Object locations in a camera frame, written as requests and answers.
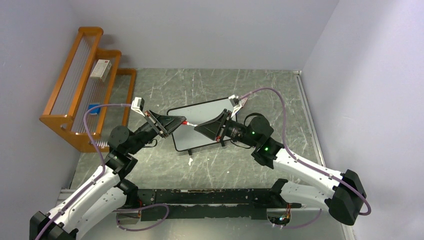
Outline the white marker pen body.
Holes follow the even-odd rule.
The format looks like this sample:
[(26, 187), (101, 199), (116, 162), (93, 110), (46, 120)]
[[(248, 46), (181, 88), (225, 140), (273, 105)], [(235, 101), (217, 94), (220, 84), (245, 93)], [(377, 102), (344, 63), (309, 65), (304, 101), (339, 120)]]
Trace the white marker pen body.
[(192, 126), (192, 127), (197, 127), (198, 126), (197, 124), (190, 123), (190, 122), (187, 122), (187, 125)]

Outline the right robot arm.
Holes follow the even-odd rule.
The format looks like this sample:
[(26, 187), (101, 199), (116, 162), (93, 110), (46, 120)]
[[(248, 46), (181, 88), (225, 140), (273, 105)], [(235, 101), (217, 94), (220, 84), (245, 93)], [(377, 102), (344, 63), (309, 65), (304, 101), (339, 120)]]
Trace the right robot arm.
[(358, 216), (370, 214), (365, 189), (355, 171), (333, 170), (293, 153), (272, 138), (274, 129), (260, 113), (251, 113), (249, 123), (232, 120), (231, 115), (224, 109), (219, 116), (195, 126), (194, 130), (216, 142), (228, 137), (247, 145), (254, 149), (251, 156), (261, 166), (282, 170), (307, 183), (278, 180), (276, 190), (269, 197), (275, 207), (287, 203), (319, 208), (347, 226), (353, 226)]

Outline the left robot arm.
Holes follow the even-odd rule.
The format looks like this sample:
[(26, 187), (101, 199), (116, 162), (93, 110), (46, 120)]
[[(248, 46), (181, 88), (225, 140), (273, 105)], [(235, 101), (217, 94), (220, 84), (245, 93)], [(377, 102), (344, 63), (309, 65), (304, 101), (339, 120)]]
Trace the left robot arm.
[(126, 176), (138, 162), (135, 153), (157, 136), (168, 137), (186, 122), (184, 116), (143, 113), (146, 123), (131, 131), (119, 125), (110, 133), (109, 153), (93, 175), (48, 213), (36, 212), (29, 223), (31, 240), (80, 240), (115, 210), (132, 212), (139, 205), (138, 187)]

